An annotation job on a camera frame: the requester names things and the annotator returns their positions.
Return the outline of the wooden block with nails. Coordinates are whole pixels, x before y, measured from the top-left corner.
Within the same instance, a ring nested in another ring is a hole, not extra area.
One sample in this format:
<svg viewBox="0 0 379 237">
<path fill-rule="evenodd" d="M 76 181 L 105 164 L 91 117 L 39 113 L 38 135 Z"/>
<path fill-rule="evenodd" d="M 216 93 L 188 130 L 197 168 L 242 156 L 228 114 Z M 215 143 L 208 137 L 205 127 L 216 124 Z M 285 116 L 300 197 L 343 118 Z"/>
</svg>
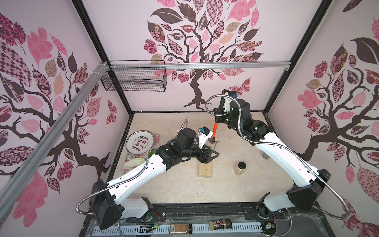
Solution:
<svg viewBox="0 0 379 237">
<path fill-rule="evenodd" d="M 212 178 L 212 163 L 204 164 L 199 163 L 198 166 L 198 177 L 202 178 Z"/>
</svg>

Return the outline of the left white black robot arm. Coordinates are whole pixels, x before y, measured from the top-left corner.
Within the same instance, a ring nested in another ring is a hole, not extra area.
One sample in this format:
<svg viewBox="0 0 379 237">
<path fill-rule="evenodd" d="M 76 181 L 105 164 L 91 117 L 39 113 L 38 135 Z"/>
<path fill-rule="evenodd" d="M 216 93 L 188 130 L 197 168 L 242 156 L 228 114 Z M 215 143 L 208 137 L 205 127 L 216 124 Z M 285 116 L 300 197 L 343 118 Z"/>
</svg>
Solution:
<svg viewBox="0 0 379 237">
<path fill-rule="evenodd" d="M 147 197 L 128 199 L 129 195 L 150 179 L 180 164 L 184 158 L 195 158 L 208 164 L 219 156 L 205 143 L 213 132 L 202 127 L 199 132 L 190 128 L 180 130 L 176 138 L 160 146 L 147 162 L 133 171 L 107 183 L 97 181 L 92 186 L 89 206 L 101 230 L 114 225 L 122 218 L 138 218 L 148 221 L 153 205 Z"/>
</svg>

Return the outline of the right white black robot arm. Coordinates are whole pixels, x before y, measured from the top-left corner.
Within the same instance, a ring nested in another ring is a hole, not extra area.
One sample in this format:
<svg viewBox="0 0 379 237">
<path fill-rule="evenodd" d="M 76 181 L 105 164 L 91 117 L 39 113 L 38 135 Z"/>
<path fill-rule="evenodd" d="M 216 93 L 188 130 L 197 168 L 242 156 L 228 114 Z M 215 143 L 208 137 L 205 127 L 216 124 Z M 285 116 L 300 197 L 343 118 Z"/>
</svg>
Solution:
<svg viewBox="0 0 379 237">
<path fill-rule="evenodd" d="M 293 185 L 288 189 L 265 194 L 257 209 L 266 214 L 292 207 L 304 211 L 315 208 L 324 188 L 330 188 L 327 183 L 330 173 L 308 164 L 288 148 L 264 122 L 253 120 L 248 105 L 242 99 L 222 95 L 220 106 L 211 111 L 211 114 L 217 123 L 226 124 L 243 140 L 272 158 L 293 180 Z"/>
</svg>

